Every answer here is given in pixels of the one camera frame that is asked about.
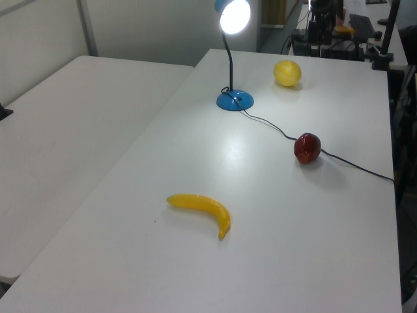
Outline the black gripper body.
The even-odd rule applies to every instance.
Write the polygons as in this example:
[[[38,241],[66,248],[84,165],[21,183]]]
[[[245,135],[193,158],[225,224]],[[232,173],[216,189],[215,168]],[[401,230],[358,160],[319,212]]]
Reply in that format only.
[[[308,8],[313,21],[335,20],[335,1],[333,0],[309,0]]]

